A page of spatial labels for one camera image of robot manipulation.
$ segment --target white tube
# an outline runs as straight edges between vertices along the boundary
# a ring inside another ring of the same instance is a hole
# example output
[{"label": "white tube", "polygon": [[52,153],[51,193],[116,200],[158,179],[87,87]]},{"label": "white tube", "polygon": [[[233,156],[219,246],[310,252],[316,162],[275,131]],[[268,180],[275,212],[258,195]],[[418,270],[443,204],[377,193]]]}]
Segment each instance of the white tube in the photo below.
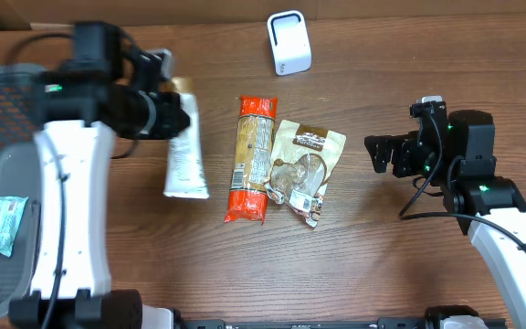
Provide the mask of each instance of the white tube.
[{"label": "white tube", "polygon": [[182,109],[190,117],[190,126],[170,141],[165,196],[206,199],[208,187],[202,165],[200,122],[196,97],[189,91],[189,81],[173,78],[174,91],[180,94]]}]

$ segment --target white plastic casing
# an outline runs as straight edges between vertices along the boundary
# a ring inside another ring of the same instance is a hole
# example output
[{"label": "white plastic casing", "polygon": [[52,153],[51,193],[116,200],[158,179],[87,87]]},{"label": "white plastic casing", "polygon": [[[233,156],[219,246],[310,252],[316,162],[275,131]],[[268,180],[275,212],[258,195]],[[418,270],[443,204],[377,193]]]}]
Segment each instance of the white plastic casing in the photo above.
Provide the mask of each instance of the white plastic casing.
[{"label": "white plastic casing", "polygon": [[272,15],[267,21],[275,72],[287,75],[311,66],[311,48],[306,21],[301,12],[290,10]]},{"label": "white plastic casing", "polygon": [[[526,212],[491,209],[481,216],[510,231],[526,244]],[[489,266],[515,328],[526,329],[526,254],[515,242],[488,225],[472,221],[468,235]]]},{"label": "white plastic casing", "polygon": [[107,181],[115,133],[101,122],[85,127],[84,121],[49,122],[36,133],[42,171],[40,250],[30,292],[50,298],[58,255],[60,192],[58,168],[51,147],[58,152],[64,175],[66,239],[59,299],[75,298],[79,289],[91,296],[110,292],[105,245]]}]

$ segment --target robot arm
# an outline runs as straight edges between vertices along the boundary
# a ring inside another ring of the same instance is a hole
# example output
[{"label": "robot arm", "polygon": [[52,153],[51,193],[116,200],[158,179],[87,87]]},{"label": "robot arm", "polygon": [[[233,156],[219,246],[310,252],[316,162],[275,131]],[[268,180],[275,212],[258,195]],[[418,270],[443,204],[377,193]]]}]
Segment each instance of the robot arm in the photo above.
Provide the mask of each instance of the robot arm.
[{"label": "robot arm", "polygon": [[[17,327],[142,326],[139,293],[111,291],[105,229],[114,140],[171,139],[190,119],[178,94],[160,92],[171,78],[169,52],[142,51],[131,39],[125,47],[124,38],[118,27],[78,23],[74,59],[32,79],[43,200],[30,295],[10,303]],[[124,59],[133,66],[129,85],[116,83]]]},{"label": "robot arm", "polygon": [[[412,105],[410,114],[419,120],[418,131],[365,138],[375,172],[385,172],[391,162],[396,177],[426,179],[400,213],[401,219],[456,217],[462,233],[488,264],[515,326],[526,328],[526,252],[497,230],[506,229],[526,248],[526,203],[512,181],[494,175],[492,116],[470,110],[447,115],[439,96]],[[441,188],[448,213],[402,217],[428,184]]]},{"label": "robot arm", "polygon": [[[526,244],[526,212],[496,208],[481,217],[502,226]],[[515,327],[526,328],[525,253],[496,229],[478,222],[470,224],[468,236],[489,266]]]}]

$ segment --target green led light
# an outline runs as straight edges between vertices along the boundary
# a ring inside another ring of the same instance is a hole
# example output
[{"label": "green led light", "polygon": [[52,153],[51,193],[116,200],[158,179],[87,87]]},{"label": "green led light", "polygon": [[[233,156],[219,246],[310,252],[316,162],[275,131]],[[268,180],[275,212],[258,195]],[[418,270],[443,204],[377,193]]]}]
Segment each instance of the green led light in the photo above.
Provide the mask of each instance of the green led light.
[{"label": "green led light", "polygon": [[62,90],[62,86],[53,84],[53,85],[47,85],[45,92],[56,92],[56,91],[61,91],[61,90]]}]

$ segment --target white device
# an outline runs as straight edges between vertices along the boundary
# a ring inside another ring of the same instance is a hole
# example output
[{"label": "white device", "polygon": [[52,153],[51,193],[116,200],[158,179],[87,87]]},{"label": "white device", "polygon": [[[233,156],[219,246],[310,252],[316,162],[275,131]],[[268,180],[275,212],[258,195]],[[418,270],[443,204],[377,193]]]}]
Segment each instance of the white device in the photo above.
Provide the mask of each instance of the white device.
[{"label": "white device", "polygon": [[267,21],[275,72],[282,76],[311,67],[311,48],[306,21],[297,10],[277,13]]},{"label": "white device", "polygon": [[[526,244],[526,212],[499,208],[479,217],[507,229]],[[526,254],[514,241],[482,223],[472,221],[468,236],[489,266],[515,328],[526,328]]]}]

